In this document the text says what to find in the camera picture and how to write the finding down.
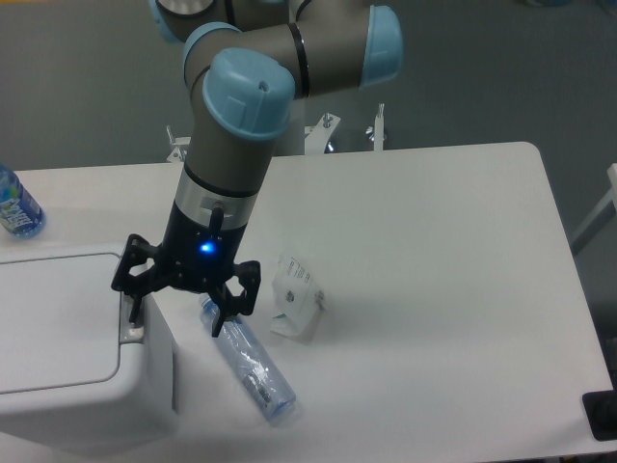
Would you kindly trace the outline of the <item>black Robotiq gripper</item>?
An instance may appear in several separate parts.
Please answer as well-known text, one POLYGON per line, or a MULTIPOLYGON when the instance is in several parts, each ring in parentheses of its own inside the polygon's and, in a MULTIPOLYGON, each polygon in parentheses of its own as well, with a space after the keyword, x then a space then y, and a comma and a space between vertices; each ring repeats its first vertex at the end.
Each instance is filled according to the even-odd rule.
POLYGON ((131 233, 112 279, 112 290, 132 300, 129 322, 137 322, 146 295, 167 286, 208 292, 217 307, 212 337, 220 335, 226 321, 251 315, 261 284, 261 265, 257 260, 237 263, 235 258, 256 198, 256 194, 217 193, 183 169, 161 244, 153 246, 131 233), (232 278, 242 287, 239 295, 228 288, 232 278))

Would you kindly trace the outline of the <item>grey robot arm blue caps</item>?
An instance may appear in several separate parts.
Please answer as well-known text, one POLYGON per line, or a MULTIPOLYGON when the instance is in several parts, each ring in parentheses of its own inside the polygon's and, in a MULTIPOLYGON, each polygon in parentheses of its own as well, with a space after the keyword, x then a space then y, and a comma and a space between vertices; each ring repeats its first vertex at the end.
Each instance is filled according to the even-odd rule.
POLYGON ((160 244, 127 238, 111 287, 133 327, 145 298, 209 295, 212 330, 254 311, 261 276, 235 259, 295 100, 390 81, 403 61, 394 10, 367 1, 153 1, 161 35, 183 45, 194 128, 160 244))

